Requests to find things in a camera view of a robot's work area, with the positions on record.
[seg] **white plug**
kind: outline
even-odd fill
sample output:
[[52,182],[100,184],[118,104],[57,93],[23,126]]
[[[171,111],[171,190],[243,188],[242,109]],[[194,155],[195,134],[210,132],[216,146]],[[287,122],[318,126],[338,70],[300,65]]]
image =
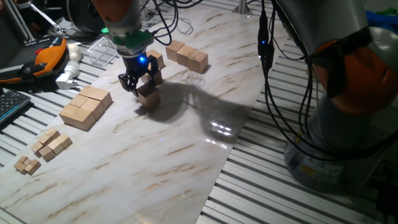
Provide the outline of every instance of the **white plug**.
[[67,66],[63,70],[63,74],[61,74],[55,83],[57,86],[62,90],[69,90],[71,88],[75,88],[77,83],[73,81],[73,78],[77,76],[79,71],[79,63],[70,61],[68,62]]

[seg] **keyboard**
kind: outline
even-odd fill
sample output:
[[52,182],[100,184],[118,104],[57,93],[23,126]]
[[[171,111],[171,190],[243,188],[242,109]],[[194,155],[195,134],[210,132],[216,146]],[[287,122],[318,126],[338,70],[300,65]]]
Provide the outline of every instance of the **keyboard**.
[[13,90],[0,95],[0,124],[30,102],[30,97]]

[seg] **wooden block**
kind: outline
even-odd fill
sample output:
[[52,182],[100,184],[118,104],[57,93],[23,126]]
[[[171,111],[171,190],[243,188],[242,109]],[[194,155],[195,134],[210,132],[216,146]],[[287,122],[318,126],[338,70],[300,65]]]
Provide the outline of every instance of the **wooden block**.
[[184,45],[178,52],[177,52],[177,62],[179,65],[185,66],[188,68],[189,66],[189,56],[195,53],[197,50],[193,47]]
[[138,91],[138,101],[146,108],[153,107],[160,103],[159,91],[150,83],[143,84]]
[[65,149],[72,144],[72,140],[66,134],[61,134],[57,138],[57,141],[60,142]]
[[18,159],[18,162],[25,162],[26,159],[26,156],[21,156],[21,158]]
[[17,162],[14,164],[14,167],[21,172],[22,174],[26,174],[25,168],[27,167],[27,165],[23,164],[22,162]]
[[30,162],[32,162],[32,160],[26,159],[26,160],[23,162],[23,164],[28,166],[28,165],[30,164]]
[[40,166],[41,163],[37,159],[34,159],[25,167],[24,171],[26,171],[29,175],[33,175],[33,173],[36,172]]
[[177,52],[184,46],[183,42],[173,40],[169,46],[166,46],[166,55],[169,60],[177,62]]
[[50,136],[53,140],[57,139],[61,135],[60,132],[55,128],[50,128],[45,134]]
[[76,113],[72,116],[73,124],[72,126],[88,131],[96,123],[95,116],[93,112],[79,108]]
[[70,102],[70,105],[81,107],[88,100],[87,96],[76,95]]
[[50,162],[55,157],[55,153],[48,146],[45,146],[44,148],[42,148],[40,150],[40,153],[41,153],[41,155],[43,155],[43,159],[46,162]]
[[62,118],[63,122],[65,124],[72,125],[73,120],[72,116],[76,113],[76,111],[79,109],[77,106],[73,105],[66,105],[61,112],[59,113],[60,117]]
[[[141,77],[141,81],[143,83],[148,83],[149,82],[149,74],[145,74],[144,76]],[[162,71],[159,69],[159,71],[156,73],[155,76],[155,85],[160,85],[163,82],[162,78]]]
[[189,56],[188,68],[191,71],[203,74],[209,66],[209,58],[206,53],[195,51]]
[[32,162],[30,162],[30,165],[38,169],[42,164],[37,159],[34,159]]
[[25,167],[24,171],[27,172],[29,175],[32,175],[37,169],[35,169],[32,165],[28,165]]
[[109,91],[95,88],[95,87],[92,87],[89,85],[86,86],[84,89],[82,89],[79,92],[79,95],[87,96],[94,100],[99,100],[105,109],[108,109],[108,107],[111,106],[111,104],[113,102],[111,93]]
[[105,108],[102,105],[102,103],[98,100],[94,99],[88,99],[82,106],[82,109],[89,110],[93,112],[94,117],[96,120],[99,120],[99,118],[104,114]]
[[50,144],[49,144],[49,148],[51,150],[53,150],[53,152],[55,153],[55,155],[59,155],[65,148],[63,147],[63,145],[58,141],[58,140],[53,140]]
[[42,157],[42,155],[39,153],[39,150],[41,150],[44,147],[44,145],[40,142],[37,142],[33,144],[30,148],[35,152],[35,155],[37,157]]
[[37,141],[42,143],[44,146],[50,144],[52,142],[52,138],[46,134],[43,134]]
[[154,56],[157,59],[157,66],[159,67],[159,69],[162,69],[165,67],[164,65],[164,61],[163,61],[163,55],[159,52],[157,52],[156,50],[148,50],[147,51],[147,56]]

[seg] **white marble surface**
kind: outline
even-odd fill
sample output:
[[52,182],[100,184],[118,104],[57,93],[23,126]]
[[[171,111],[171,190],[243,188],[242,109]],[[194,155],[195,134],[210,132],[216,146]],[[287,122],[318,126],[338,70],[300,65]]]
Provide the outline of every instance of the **white marble surface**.
[[[174,39],[208,53],[210,69],[199,75],[165,57],[162,102],[145,111],[121,88],[119,60],[93,84],[114,100],[103,117],[88,133],[58,117],[50,126],[74,143],[39,159],[32,177],[1,169],[0,207],[27,223],[195,223],[264,78],[258,17],[206,6],[180,15],[194,31]],[[165,56],[160,44],[149,48]],[[11,164],[21,155],[36,158],[26,147]]]

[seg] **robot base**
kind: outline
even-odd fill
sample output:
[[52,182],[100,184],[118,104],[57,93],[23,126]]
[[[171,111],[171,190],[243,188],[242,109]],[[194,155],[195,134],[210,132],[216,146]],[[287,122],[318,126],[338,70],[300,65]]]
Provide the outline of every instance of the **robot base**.
[[[311,155],[331,159],[302,141],[297,145]],[[290,143],[285,149],[285,163],[292,176],[304,186],[324,193],[359,191],[378,165],[381,157],[382,153],[379,153],[357,161],[325,162],[306,156]]]

